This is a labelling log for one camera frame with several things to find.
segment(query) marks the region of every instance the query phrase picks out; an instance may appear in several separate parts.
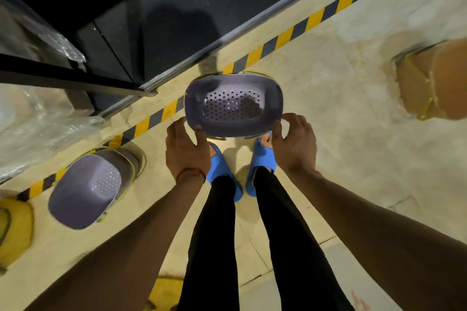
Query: gray basket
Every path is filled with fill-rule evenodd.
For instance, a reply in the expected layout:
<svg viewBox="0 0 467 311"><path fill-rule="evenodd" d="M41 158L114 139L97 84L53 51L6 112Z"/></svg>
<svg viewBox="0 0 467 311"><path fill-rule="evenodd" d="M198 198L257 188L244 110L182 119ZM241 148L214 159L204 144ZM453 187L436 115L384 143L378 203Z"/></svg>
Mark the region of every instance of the gray basket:
<svg viewBox="0 0 467 311"><path fill-rule="evenodd" d="M188 125L215 138L255 137L280 119L283 96L271 78L255 73L214 74L194 80L185 92Z"/></svg>
<svg viewBox="0 0 467 311"><path fill-rule="evenodd" d="M57 182L49 199L49 211L63 225L84 229L122 196L138 171L136 157L122 148L80 157Z"/></svg>

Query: hand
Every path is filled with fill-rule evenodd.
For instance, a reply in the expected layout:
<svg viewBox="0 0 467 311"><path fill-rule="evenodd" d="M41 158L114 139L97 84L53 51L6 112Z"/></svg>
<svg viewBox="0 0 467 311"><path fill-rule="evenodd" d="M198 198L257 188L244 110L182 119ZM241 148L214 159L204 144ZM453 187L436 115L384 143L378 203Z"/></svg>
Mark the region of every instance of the hand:
<svg viewBox="0 0 467 311"><path fill-rule="evenodd" d="M317 147L312 126L305 117L295 113L284 113L282 119L290 123L285 138L281 121L274 121L272 127L272 148L277 164L286 174L302 169L314 172Z"/></svg>
<svg viewBox="0 0 467 311"><path fill-rule="evenodd" d="M173 122L167 128L165 139L165 164L172 176L177 179L178 174L188 167L200 169L205 175L211 168L211 156L206 132L201 126L195 126L195 145L185 130L185 117Z"/></svg>

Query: foot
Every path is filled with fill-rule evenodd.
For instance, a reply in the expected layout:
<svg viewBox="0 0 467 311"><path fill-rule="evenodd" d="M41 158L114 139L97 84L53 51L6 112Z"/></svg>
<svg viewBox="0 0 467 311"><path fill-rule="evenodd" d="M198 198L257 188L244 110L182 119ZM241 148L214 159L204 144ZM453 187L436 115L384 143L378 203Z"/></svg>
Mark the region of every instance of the foot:
<svg viewBox="0 0 467 311"><path fill-rule="evenodd" d="M251 159L250 172L248 173L245 190L247 193L256 197L256 189L253 185L254 173L256 168L263 166L273 173L276 170L277 163L274 159L274 151L272 150L272 136L271 133L264 134L258 138L253 148L253 158Z"/></svg>
<svg viewBox="0 0 467 311"><path fill-rule="evenodd" d="M222 155L222 152L217 147L217 145L213 143L209 144L211 152L211 169L206 175L206 180L212 185L215 178L218 178L219 176L230 176L235 183L235 196L233 197L233 201L238 202L243 196L242 186L237 181L232 171L230 171L230 168L227 166L227 162L225 161L224 155Z"/></svg>

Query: forearm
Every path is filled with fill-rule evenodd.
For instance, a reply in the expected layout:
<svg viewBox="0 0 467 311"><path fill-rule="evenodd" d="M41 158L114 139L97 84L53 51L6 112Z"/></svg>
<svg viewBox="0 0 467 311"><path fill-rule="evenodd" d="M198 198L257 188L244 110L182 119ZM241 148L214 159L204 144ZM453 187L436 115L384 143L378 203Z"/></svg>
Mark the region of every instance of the forearm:
<svg viewBox="0 0 467 311"><path fill-rule="evenodd" d="M464 244L376 206L316 173L294 170L289 177L401 308L457 310L464 306Z"/></svg>
<svg viewBox="0 0 467 311"><path fill-rule="evenodd" d="M27 310L142 310L201 186L187 173L137 220L87 255Z"/></svg>

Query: metal bar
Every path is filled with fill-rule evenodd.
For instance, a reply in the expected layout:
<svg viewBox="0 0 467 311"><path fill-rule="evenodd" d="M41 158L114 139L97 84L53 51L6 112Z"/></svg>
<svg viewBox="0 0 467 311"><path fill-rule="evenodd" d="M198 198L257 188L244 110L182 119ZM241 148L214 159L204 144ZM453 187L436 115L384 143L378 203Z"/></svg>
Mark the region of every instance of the metal bar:
<svg viewBox="0 0 467 311"><path fill-rule="evenodd" d="M0 54L0 82L66 90L95 91L120 96L152 97L157 95L157 92L144 91L138 88L138 85L126 81L6 54Z"/></svg>

